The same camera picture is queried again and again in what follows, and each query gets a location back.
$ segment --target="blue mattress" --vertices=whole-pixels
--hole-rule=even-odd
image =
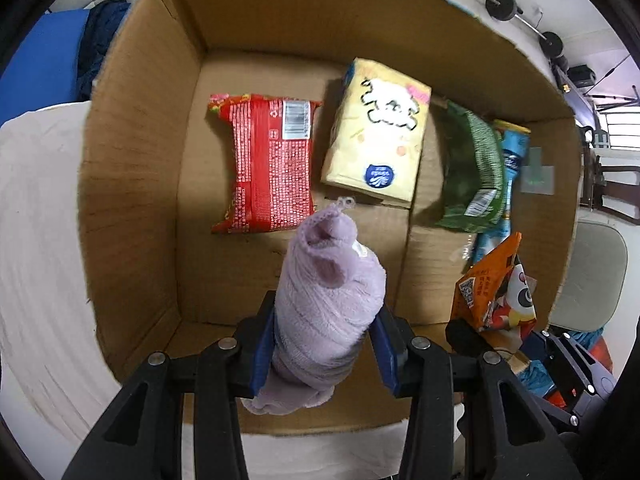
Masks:
[[[88,9],[42,16],[0,76],[0,125],[25,112],[76,100],[78,48]]]

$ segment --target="rolled pink cloth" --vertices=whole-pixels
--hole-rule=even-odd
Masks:
[[[275,349],[252,413],[286,415],[327,402],[353,368],[385,297],[386,273],[356,240],[356,224],[337,203],[302,222],[289,243],[275,300]]]

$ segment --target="blue tube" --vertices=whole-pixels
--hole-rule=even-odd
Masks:
[[[511,234],[511,189],[513,181],[520,172],[522,159],[529,149],[529,136],[514,130],[505,130],[502,138],[502,156],[504,157],[504,176],[507,180],[506,202],[504,213],[498,223],[485,233],[478,235],[476,250],[472,263],[476,264],[498,245],[505,241]]]

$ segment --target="green snack package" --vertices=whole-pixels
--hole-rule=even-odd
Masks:
[[[499,134],[474,113],[451,101],[438,110],[449,160],[442,195],[444,216],[436,225],[482,233],[500,219],[506,200]]]

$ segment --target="barcode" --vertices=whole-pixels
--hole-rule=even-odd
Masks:
[[[474,281],[475,278],[467,278],[458,285],[462,297],[465,298],[466,306],[469,308],[474,306]]]
[[[480,189],[467,206],[465,216],[480,216],[487,210],[497,193],[497,189]]]
[[[284,101],[282,140],[308,139],[311,136],[309,101]]]

